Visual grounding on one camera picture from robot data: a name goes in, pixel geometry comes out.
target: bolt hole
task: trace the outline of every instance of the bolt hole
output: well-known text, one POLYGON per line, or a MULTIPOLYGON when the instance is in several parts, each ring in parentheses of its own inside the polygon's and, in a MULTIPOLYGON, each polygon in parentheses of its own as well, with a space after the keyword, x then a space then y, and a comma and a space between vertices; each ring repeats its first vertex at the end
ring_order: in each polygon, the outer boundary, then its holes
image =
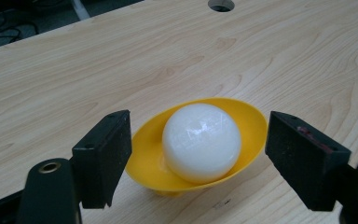
POLYGON ((210 0, 208 7, 217 12, 229 12, 234 9, 235 5, 231 0, 210 0))
POLYGON ((59 162, 49 162, 39 168, 39 173, 48 174, 60 169, 61 164, 59 162))

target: hole in table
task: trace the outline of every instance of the hole in table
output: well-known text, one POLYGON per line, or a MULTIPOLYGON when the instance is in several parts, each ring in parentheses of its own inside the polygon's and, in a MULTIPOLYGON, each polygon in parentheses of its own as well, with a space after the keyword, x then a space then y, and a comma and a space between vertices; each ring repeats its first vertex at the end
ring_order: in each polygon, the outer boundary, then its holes
POLYGON ((229 12, 235 7, 231 0, 209 0, 208 6, 211 10, 217 12, 229 12))

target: yellow bowl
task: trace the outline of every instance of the yellow bowl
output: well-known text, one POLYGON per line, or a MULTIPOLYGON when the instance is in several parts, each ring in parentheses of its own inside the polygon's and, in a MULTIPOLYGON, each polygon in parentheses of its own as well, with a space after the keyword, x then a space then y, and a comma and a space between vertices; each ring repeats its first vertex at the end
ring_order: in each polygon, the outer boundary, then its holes
POLYGON ((176 105, 157 114, 132 138, 132 154, 127 174, 140 185, 162 195, 176 196, 194 189, 205 189, 228 180, 245 169, 261 152, 267 138, 267 122, 261 112, 245 102, 228 98, 205 98, 176 105), (226 111, 237 123, 242 140, 240 156, 228 173, 208 184, 187 182, 173 173, 164 161, 162 132, 171 115, 185 105, 205 103, 226 111))

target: white ball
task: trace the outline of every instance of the white ball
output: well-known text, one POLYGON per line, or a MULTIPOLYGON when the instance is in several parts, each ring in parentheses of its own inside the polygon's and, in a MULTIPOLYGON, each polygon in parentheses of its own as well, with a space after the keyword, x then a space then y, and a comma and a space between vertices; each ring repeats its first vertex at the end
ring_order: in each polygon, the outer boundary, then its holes
POLYGON ((162 144, 167 165, 184 180, 215 181, 227 173, 241 151, 241 134, 228 113, 214 105, 193 104, 167 121, 162 144))

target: wooden table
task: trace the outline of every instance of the wooden table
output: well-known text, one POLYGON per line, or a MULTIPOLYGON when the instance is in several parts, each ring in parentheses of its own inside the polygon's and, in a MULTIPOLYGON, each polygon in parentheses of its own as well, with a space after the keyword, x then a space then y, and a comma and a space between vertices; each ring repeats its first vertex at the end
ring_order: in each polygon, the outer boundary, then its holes
MULTIPOLYGON (((358 0, 140 2, 0 48, 0 198, 40 161, 71 157, 103 116, 132 133, 172 105, 225 96, 298 116, 358 163, 358 0)), ((337 223, 313 213, 262 153, 216 187, 155 195, 126 174, 85 223, 337 223)))

